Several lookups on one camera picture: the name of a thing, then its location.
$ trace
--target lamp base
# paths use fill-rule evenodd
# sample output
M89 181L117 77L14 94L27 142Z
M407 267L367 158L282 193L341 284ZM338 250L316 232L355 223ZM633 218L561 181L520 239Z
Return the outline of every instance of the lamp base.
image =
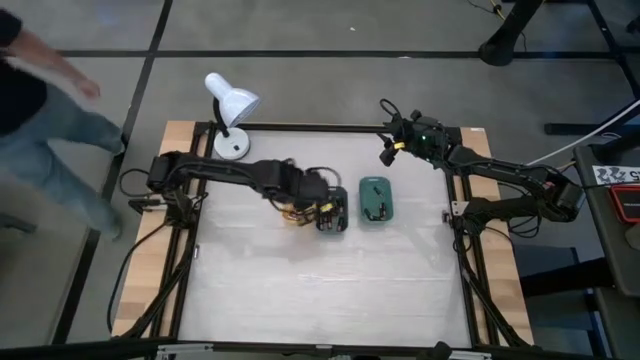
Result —
M229 132L228 137L224 137L222 133L216 135L213 140L213 147L218 155L225 160L241 159L249 152L251 145L249 135L238 128L227 129L227 131Z

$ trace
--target human hand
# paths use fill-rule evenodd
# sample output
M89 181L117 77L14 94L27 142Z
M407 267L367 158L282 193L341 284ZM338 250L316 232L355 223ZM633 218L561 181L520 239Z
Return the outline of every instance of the human hand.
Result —
M76 81L74 85L89 100L95 100L100 97L100 86L87 78Z

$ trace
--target metal stand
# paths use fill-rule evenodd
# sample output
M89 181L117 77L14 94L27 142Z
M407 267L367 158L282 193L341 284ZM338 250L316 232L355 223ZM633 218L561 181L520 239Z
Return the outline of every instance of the metal stand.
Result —
M480 46L478 54L486 64L506 66L513 61L513 49L520 33L536 13L543 0L518 0L506 20L487 42Z

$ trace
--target lamp shade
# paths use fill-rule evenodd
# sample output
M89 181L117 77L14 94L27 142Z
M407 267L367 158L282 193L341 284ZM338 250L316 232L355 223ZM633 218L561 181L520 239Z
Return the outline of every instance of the lamp shade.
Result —
M218 73L207 75L204 85L220 101L222 120L228 128L238 125L260 104L258 95L231 87Z

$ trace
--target black shirt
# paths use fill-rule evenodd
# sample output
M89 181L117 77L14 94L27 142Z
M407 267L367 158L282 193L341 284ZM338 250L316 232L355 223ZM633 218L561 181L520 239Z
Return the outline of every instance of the black shirt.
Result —
M20 19L0 9L1 48L9 47L21 29ZM44 81L0 58L0 136L16 131L42 108L46 99Z

